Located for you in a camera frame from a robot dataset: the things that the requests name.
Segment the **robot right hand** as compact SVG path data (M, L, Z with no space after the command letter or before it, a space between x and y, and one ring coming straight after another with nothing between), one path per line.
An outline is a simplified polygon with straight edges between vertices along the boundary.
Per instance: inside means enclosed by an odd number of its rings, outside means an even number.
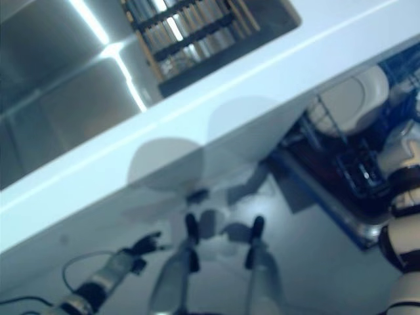
M414 120L419 123L419 89L403 91L396 87L389 98L390 126L395 127L404 121Z

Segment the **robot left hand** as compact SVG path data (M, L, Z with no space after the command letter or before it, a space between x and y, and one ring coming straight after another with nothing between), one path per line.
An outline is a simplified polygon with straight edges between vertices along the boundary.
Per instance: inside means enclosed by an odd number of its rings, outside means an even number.
M161 251L164 249L164 246L158 243L158 239L160 238L160 236L160 231L155 231L150 234L147 234L131 247L124 248L123 252L125 252L128 255L131 255L132 257L142 257L143 255L147 255L156 251Z

